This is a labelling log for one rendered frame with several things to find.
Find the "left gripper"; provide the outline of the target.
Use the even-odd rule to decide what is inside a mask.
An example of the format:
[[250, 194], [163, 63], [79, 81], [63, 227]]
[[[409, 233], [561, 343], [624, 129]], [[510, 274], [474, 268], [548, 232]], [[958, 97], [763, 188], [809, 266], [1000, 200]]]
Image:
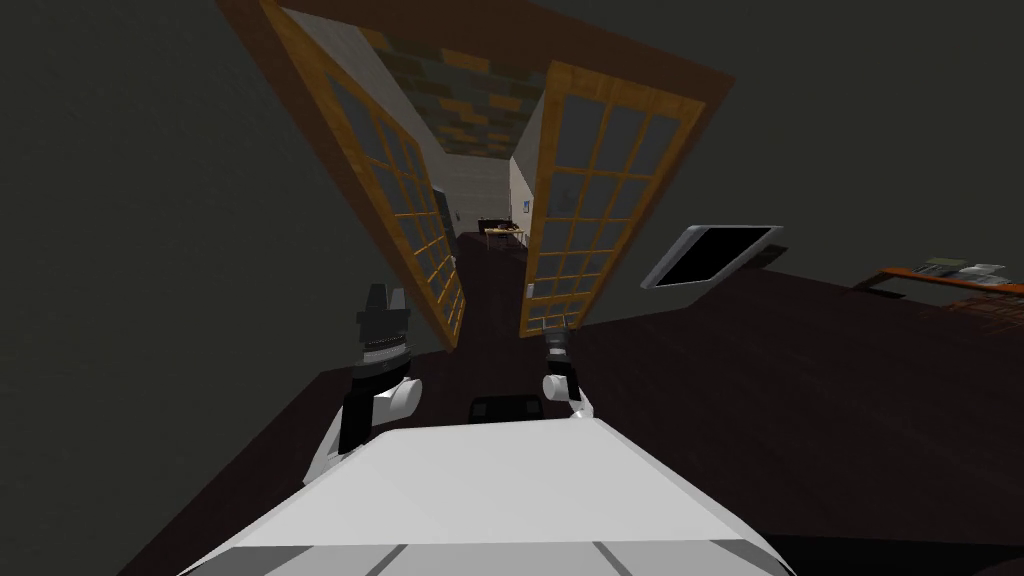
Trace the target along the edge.
[[359, 342], [379, 343], [404, 338], [410, 316], [404, 288], [392, 290], [389, 306], [386, 308], [386, 285], [372, 284], [367, 293], [365, 310], [356, 315]]

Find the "wooden glass-paned door leaf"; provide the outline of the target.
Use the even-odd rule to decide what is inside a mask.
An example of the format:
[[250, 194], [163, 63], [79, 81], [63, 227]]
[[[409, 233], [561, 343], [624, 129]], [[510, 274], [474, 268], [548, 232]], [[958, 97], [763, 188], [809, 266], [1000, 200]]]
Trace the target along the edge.
[[579, 66], [549, 66], [521, 337], [582, 325], [705, 109]]
[[454, 349], [465, 301], [418, 143], [278, 0], [259, 0], [351, 172], [354, 211], [396, 257], [395, 274], [440, 345]]

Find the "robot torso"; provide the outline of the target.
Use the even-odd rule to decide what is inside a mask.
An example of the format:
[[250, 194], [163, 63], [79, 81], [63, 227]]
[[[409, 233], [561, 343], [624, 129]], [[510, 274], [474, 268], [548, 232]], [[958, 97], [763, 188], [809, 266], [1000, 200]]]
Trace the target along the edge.
[[178, 576], [796, 576], [757, 531], [584, 407], [385, 431]]

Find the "orange wooden desk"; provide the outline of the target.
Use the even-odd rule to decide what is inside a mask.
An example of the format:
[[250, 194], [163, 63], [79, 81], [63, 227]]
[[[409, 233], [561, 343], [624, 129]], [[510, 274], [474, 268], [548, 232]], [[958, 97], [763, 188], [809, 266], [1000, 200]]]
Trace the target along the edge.
[[1012, 325], [1024, 327], [1024, 284], [996, 283], [986, 274], [952, 270], [945, 264], [929, 263], [916, 269], [883, 268], [874, 275], [847, 289], [848, 292], [868, 292], [877, 285], [892, 279], [903, 279], [925, 284], [956, 287], [980, 293], [980, 296], [952, 302], [943, 307], [948, 312], [962, 312], [991, 320], [990, 327]]

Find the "black screen with grey frame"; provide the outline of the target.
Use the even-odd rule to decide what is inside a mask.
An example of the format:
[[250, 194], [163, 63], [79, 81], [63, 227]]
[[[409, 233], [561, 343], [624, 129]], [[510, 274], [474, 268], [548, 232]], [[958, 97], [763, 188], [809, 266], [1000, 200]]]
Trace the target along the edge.
[[652, 266], [640, 286], [712, 287], [760, 253], [781, 225], [691, 225]]

